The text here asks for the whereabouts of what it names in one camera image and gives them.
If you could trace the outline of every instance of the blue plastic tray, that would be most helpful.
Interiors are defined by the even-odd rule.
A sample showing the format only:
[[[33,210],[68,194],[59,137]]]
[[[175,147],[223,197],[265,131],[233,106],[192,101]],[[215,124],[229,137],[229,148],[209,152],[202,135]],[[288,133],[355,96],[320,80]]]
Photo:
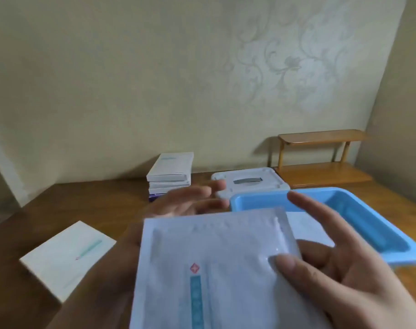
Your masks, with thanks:
[[[335,187],[296,190],[336,210],[392,266],[416,265],[416,242],[347,190]],[[287,199],[288,191],[243,193],[231,198],[232,211],[284,207],[304,211]]]

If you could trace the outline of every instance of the white plastic lid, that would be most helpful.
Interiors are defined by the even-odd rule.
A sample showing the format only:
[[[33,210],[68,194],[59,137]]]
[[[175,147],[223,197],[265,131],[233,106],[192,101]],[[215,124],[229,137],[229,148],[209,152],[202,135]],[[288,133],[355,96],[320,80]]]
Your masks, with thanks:
[[[226,180],[226,189],[217,192],[222,199],[230,199],[239,193],[290,190],[290,186],[270,167],[217,172],[211,176],[211,180],[221,179]]]

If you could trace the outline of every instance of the finger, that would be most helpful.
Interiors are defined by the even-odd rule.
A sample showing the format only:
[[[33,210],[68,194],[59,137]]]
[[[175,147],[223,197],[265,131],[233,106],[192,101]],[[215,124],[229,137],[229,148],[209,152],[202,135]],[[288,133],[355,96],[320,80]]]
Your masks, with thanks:
[[[361,240],[361,237],[351,225],[327,205],[297,192],[289,192],[287,198],[290,202],[304,209],[310,216],[316,219],[322,225],[328,236],[333,239],[335,244]]]
[[[207,214],[218,210],[225,210],[228,207],[228,199],[204,199],[194,203],[194,209],[198,215]]]
[[[186,202],[207,199],[211,193],[211,187],[208,186],[190,186],[171,190],[150,204],[147,215],[166,215]]]
[[[331,247],[308,240],[298,240],[297,242],[302,259],[305,262],[316,268],[321,268],[328,263]]]
[[[210,180],[203,182],[200,185],[210,187],[212,189],[212,193],[215,193],[226,189],[226,180]]]
[[[289,254],[278,255],[275,264],[283,276],[326,312],[336,314],[340,305],[350,300],[351,290],[315,267]]]

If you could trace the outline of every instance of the wooden bench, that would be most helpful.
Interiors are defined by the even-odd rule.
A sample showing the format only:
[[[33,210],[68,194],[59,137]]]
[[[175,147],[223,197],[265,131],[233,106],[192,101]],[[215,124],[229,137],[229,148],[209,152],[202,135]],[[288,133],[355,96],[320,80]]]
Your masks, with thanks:
[[[347,154],[351,142],[366,139],[365,132],[357,129],[333,130],[328,132],[310,132],[278,135],[281,141],[278,167],[279,176],[291,188],[319,187],[342,183],[371,181],[372,177],[347,163]],[[286,146],[304,146],[325,143],[345,143],[339,162],[282,166]]]

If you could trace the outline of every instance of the red diamond logo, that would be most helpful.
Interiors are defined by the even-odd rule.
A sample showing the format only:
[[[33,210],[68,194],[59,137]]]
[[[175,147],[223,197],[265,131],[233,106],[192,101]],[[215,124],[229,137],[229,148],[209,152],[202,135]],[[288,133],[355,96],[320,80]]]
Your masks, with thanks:
[[[199,271],[200,267],[193,263],[193,265],[191,266],[191,268],[189,270],[191,270],[194,274],[196,274]]]

